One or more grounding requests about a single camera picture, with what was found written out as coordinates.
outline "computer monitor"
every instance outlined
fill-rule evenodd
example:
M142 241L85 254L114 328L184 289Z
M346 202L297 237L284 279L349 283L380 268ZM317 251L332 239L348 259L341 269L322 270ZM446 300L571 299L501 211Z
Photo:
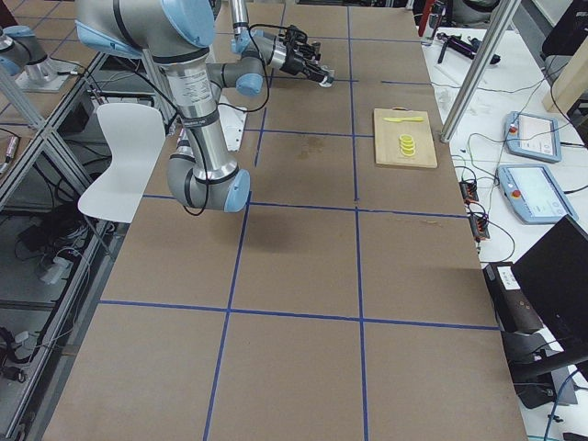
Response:
M563 352L511 363L515 383L569 365L588 374L588 234L561 218L512 267L514 277Z

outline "white table surface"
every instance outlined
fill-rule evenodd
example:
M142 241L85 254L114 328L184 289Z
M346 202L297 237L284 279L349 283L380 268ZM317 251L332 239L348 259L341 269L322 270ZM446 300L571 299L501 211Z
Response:
M445 32L449 35L461 34L464 40L466 37L482 40L485 30L441 28L439 32ZM471 60L447 48L442 64L437 64L441 46L441 42L435 42L429 47L423 46L423 52L431 80L434 83L441 118L445 120L458 94L458 89L447 85L461 85L471 65ZM533 87L512 94L478 90L472 98L465 116L459 123L458 130L451 140L450 149L451 153L456 155L454 165L466 165L472 168L479 179L485 174L472 166L469 153L471 153L475 165L492 174L498 164L544 164L512 155L506 149L501 151L501 142L491 142L480 136L473 136L468 147L468 138L472 133L481 133L493 140L503 140L504 121L507 114L511 111L521 111L527 100L528 105L525 107L525 113L556 118L562 126L559 130L562 141L582 143L576 130L567 123L562 115L548 113L541 104L543 97L549 92L549 85L547 81L540 83L543 79L543 73L537 67L520 35L513 31L507 31L496 53L501 56L501 61L486 69L479 85L480 88L503 91L514 91L531 85L538 85L538 88L535 90L536 88ZM560 187L564 190L571 190L587 185L588 150L566 146L562 146L562 150L562 161L558 164L548 165ZM456 168L458 177L461 177L462 172L463 169ZM463 173L464 177L471 177L469 171L466 170ZM500 225L514 237L515 249L509 259L511 261L516 261L551 227L550 225L526 225L521 222L511 210L502 190L499 187L492 189L491 179L479 180L478 193L481 204L490 211L490 221ZM568 195L568 199L579 215L579 223L588 231L588 189ZM508 236L492 225L490 226L490 236L490 240L481 243L481 262L503 260L513 251L513 244ZM545 336L547 341L552 340L552 336L547 330ZM576 375L574 379L582 386L588 384L579 375ZM549 432L550 437L561 440L564 432L588 435L588 391L579 390L576 395L578 405L560 406L556 411L556 415L563 418L564 421L552 424ZM544 435L551 405L551 403L545 404L534 410L528 410L521 404L521 413L529 435L540 435L541 437Z

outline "wooden cutting board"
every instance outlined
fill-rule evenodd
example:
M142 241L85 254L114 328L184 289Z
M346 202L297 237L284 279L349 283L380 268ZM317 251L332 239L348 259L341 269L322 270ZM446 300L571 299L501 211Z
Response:
M423 117L422 122L388 122L386 117ZM429 116L414 110L374 109L374 132L376 164L400 167L437 168L435 145L431 134ZM411 135L415 141L414 156L405 156L401 151L400 136Z

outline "robotic arm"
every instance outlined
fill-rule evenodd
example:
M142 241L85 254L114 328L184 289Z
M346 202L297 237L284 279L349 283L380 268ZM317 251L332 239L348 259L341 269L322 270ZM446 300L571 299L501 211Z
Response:
M318 65L318 46L294 27L281 36L250 31L243 0L232 3L236 63L206 64L214 40L208 0L78 0L80 40L97 51L141 58L149 50L164 71L185 129L170 158L167 181L174 197L193 208L241 210L250 177L229 154L218 111L222 87L259 94L265 65L302 73L322 85L333 78Z
M26 26L0 28L0 64L10 75L24 69L28 79L38 85L54 80L58 74L52 59Z

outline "white chair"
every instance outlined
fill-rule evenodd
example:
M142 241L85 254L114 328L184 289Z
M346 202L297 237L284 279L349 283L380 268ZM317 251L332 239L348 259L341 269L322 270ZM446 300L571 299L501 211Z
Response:
M130 223L164 146L162 115L132 103L105 104L96 114L112 161L77 207L88 217Z

